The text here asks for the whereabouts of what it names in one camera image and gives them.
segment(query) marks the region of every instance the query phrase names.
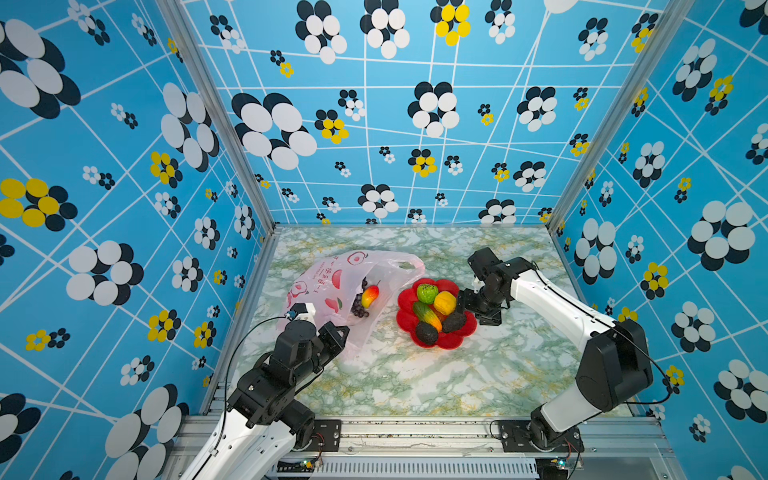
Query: plastic bag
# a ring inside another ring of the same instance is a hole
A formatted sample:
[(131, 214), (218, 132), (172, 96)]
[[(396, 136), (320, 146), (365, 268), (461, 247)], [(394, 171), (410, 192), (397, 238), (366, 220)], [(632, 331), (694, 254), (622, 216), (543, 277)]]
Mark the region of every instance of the plastic bag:
[[(315, 325), (320, 328), (331, 321), (336, 326), (349, 326), (349, 338), (342, 355), (351, 358), (363, 348), (379, 319), (379, 314), (405, 286), (424, 276), (424, 262), (410, 253), (384, 250), (357, 250), (341, 253), (315, 262), (293, 282), (283, 304), (283, 313), (294, 303), (315, 306)], [(369, 316), (351, 314), (355, 296), (362, 292), (362, 279), (379, 286), (379, 297), (367, 309)], [(279, 332), (287, 320), (280, 320)]]

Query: floral wallpaper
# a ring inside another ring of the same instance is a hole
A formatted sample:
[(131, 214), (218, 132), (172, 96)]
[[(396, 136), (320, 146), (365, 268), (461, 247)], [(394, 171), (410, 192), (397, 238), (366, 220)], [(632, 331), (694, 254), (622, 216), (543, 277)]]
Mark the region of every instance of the floral wallpaper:
[(182, 6), (275, 221), (541, 225), (666, 0)]
[(155, 478), (263, 241), (157, 6), (0, 15), (0, 478)]
[(554, 229), (588, 301), (645, 329), (668, 380), (641, 401), (670, 399), (644, 412), (688, 478), (768, 472), (766, 8), (694, 3)]

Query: marble tabletop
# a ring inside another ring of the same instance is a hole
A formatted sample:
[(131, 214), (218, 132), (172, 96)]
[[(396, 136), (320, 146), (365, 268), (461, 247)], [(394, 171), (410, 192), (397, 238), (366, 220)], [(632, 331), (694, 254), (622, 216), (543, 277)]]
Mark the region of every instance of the marble tabletop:
[[(573, 293), (571, 282), (543, 227), (283, 228), (252, 325), (282, 314), (286, 294), (304, 270), (324, 257), (354, 250), (413, 253), (425, 275), (469, 287), (467, 258), (491, 247), (501, 259), (535, 260), (542, 273)], [(525, 305), (504, 310), (501, 326), (479, 326), (456, 350), (422, 349), (395, 321), (396, 295), (382, 311), (366, 347), (340, 357), (298, 395), (316, 415), (527, 416), (574, 380), (580, 354)], [(246, 339), (233, 378), (268, 351), (274, 326)], [(622, 406), (610, 415), (631, 415)]]

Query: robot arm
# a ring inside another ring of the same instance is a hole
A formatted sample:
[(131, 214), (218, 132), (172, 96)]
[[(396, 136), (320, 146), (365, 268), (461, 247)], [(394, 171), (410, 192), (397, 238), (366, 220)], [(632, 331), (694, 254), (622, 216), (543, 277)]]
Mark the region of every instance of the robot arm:
[(616, 323), (550, 283), (535, 266), (516, 257), (500, 261), (489, 248), (468, 259), (475, 291), (459, 293), (458, 305), (482, 325), (499, 325), (502, 302), (530, 306), (581, 352), (575, 383), (531, 413), (531, 441), (550, 450), (571, 428), (608, 412), (653, 382), (645, 333), (636, 322)]
[(291, 321), (274, 351), (237, 381), (226, 412), (181, 480), (259, 480), (294, 446), (308, 445), (315, 414), (294, 399), (296, 387), (319, 375), (349, 335), (348, 326), (331, 322), (317, 330), (314, 312), (311, 303), (297, 303), (287, 313)]

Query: red flower-shaped plate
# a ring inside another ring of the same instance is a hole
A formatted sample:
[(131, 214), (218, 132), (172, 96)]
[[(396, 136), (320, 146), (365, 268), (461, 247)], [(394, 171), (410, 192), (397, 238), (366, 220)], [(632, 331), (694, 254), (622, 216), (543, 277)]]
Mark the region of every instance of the red flower-shaped plate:
[[(419, 285), (422, 283), (436, 285), (437, 290), (441, 292), (450, 292), (453, 296), (458, 296), (458, 286), (451, 280), (434, 281), (430, 278), (416, 280), (411, 288), (403, 290), (397, 297), (397, 305), (400, 307), (397, 311), (398, 326), (404, 332), (409, 333), (413, 342), (422, 348), (431, 349), (433, 346), (438, 346), (444, 350), (459, 348), (464, 341), (464, 337), (472, 335), (478, 328), (478, 321), (470, 312), (464, 312), (464, 315), (467, 317), (467, 323), (465, 323), (461, 329), (451, 333), (440, 332), (435, 345), (427, 345), (416, 336), (415, 330), (416, 325), (419, 324), (419, 318), (413, 312), (413, 304), (419, 301), (419, 298), (416, 296), (416, 289), (419, 288)], [(435, 310), (432, 305), (430, 305), (429, 308), (433, 311)]]

